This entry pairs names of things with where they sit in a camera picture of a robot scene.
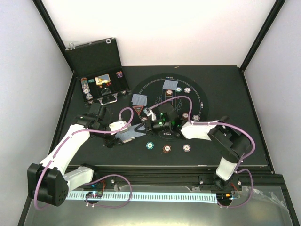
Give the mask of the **orange chips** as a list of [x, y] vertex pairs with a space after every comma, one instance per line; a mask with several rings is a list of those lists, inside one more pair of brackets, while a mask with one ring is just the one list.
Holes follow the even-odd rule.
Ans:
[[173, 96], [173, 91], [168, 89], [165, 91], [165, 95], [168, 96], [168, 97], [172, 97]]
[[184, 119], [188, 119], [189, 114], [188, 114], [188, 113], [183, 113], [183, 114], [182, 114], [182, 117], [183, 117]]

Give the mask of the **blue backed card deck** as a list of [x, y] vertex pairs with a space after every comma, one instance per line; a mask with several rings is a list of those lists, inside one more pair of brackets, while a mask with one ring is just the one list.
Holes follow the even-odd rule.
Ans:
[[115, 135], [115, 138], [119, 138], [123, 143], [127, 143], [134, 140], [137, 137], [142, 137], [146, 135], [145, 133], [142, 132], [136, 132], [135, 131], [136, 127], [138, 127], [138, 124], [129, 127], [129, 129], [126, 132], [122, 132], [122, 133], [118, 132]]

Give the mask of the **orange poker chip stack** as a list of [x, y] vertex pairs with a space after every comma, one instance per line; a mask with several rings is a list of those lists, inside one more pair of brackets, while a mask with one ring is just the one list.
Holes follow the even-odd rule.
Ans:
[[169, 153], [171, 151], [170, 145], [164, 145], [162, 148], [163, 153]]

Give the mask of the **green poker chip stack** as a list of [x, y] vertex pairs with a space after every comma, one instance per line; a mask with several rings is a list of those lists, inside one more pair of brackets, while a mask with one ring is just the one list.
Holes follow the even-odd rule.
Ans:
[[152, 142], [147, 142], [146, 148], [147, 148], [148, 150], [151, 150], [151, 149], [154, 148], [154, 144], [153, 144]]

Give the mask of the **blue white chips big blind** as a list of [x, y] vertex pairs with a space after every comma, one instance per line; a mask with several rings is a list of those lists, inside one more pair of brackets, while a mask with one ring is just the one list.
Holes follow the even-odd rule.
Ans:
[[192, 116], [192, 120], [193, 121], [199, 121], [200, 120], [200, 116], [199, 115], [193, 115]]

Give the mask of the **red triangular dealer button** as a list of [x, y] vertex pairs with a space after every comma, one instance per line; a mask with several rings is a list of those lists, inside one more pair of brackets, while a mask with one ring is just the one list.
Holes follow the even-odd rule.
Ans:
[[143, 105], [136, 105], [133, 106], [132, 109], [137, 113], [137, 115], [141, 115], [141, 112], [143, 112], [144, 106]]

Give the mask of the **blue green fifty chips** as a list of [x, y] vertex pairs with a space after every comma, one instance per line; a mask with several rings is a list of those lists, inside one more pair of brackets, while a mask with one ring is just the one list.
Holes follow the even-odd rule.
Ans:
[[181, 87], [177, 87], [175, 90], [177, 93], [181, 93], [182, 92], [182, 88]]

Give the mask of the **blue white chips small blind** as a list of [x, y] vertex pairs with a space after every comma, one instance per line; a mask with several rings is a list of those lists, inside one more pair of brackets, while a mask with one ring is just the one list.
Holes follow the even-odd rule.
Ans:
[[184, 92], [185, 92], [185, 93], [190, 93], [190, 92], [191, 92], [191, 89], [190, 89], [189, 87], [185, 87], [185, 88], [184, 88]]

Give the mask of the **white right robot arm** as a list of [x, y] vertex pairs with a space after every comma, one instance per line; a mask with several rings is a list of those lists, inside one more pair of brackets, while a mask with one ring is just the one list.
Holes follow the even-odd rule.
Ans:
[[238, 173], [240, 164], [255, 151], [254, 139], [241, 128], [229, 124], [229, 118], [223, 117], [219, 121], [189, 121], [184, 118], [152, 121], [146, 119], [138, 124], [135, 132], [157, 134], [169, 131], [180, 139], [202, 139], [213, 142], [221, 154], [220, 163], [213, 177], [213, 184], [217, 190], [224, 190], [231, 184], [231, 177]]

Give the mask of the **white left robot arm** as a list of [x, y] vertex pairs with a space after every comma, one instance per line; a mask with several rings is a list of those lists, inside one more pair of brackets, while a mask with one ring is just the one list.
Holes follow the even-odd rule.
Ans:
[[101, 176], [92, 167], [80, 166], [76, 170], [66, 173], [66, 169], [80, 147], [92, 135], [99, 136], [110, 145], [115, 134], [128, 128], [133, 120], [130, 115], [128, 121], [122, 120], [122, 113], [131, 108], [124, 108], [118, 114], [118, 121], [105, 124], [103, 122], [106, 107], [100, 107], [98, 112], [87, 112], [78, 115], [63, 139], [54, 150], [39, 164], [31, 164], [27, 170], [28, 195], [33, 200], [35, 209], [44, 210], [38, 203], [60, 206], [70, 191], [87, 184], [91, 188], [98, 187]]

